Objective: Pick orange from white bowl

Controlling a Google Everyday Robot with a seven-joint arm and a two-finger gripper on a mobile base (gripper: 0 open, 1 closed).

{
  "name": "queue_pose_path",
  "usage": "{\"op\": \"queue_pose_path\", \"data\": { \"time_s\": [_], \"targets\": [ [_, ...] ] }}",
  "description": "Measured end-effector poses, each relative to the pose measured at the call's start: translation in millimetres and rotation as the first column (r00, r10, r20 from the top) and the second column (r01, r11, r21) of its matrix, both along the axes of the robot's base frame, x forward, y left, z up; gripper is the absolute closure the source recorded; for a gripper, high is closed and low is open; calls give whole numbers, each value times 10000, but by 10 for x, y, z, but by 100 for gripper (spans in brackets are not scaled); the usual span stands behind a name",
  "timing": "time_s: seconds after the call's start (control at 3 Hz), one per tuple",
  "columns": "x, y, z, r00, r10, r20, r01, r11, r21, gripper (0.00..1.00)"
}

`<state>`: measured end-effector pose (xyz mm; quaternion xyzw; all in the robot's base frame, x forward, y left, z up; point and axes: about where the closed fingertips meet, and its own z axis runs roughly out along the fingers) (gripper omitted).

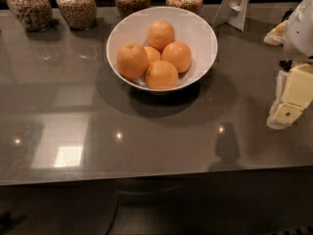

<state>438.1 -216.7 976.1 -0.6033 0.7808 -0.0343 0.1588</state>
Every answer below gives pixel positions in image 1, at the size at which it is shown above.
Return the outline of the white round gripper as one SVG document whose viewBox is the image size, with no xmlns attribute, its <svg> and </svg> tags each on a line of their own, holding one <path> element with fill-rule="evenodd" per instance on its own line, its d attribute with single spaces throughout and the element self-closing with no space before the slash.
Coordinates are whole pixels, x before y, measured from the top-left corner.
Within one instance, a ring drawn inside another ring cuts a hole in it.
<svg viewBox="0 0 313 235">
<path fill-rule="evenodd" d="M 294 61 L 313 62 L 313 0 L 302 0 L 287 21 L 279 23 L 265 36 L 270 45 L 283 45 Z M 313 102 L 313 66 L 301 64 L 280 70 L 276 79 L 276 100 L 269 111 L 267 125 L 273 129 L 292 126 Z"/>
</svg>

